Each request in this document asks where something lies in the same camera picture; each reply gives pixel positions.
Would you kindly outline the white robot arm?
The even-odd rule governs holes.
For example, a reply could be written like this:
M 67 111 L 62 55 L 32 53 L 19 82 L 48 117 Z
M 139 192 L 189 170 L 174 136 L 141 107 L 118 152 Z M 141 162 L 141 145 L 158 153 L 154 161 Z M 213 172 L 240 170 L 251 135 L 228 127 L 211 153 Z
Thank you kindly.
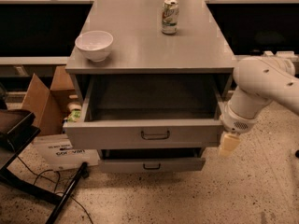
M 236 89 L 221 114 L 221 156 L 228 157 L 237 148 L 240 135 L 252 129 L 272 101 L 299 114 L 297 73 L 298 63 L 275 56 L 251 56 L 237 63 L 233 71 Z

